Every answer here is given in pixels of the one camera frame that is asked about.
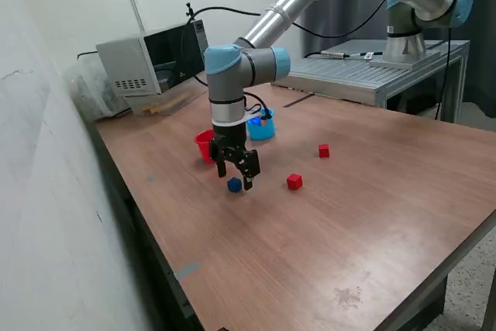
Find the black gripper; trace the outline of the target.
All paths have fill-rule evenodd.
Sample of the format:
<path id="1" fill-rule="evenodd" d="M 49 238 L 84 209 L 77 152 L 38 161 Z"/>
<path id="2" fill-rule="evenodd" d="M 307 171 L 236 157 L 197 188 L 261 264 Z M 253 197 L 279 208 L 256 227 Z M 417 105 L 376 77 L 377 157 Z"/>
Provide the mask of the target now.
<path id="1" fill-rule="evenodd" d="M 209 156 L 215 162 L 219 178 L 226 176 L 227 161 L 234 161 L 243 176 L 245 191 L 253 187 L 253 179 L 260 173 L 256 150 L 246 150 L 246 124 L 235 126 L 212 126 L 214 138 L 209 141 Z"/>

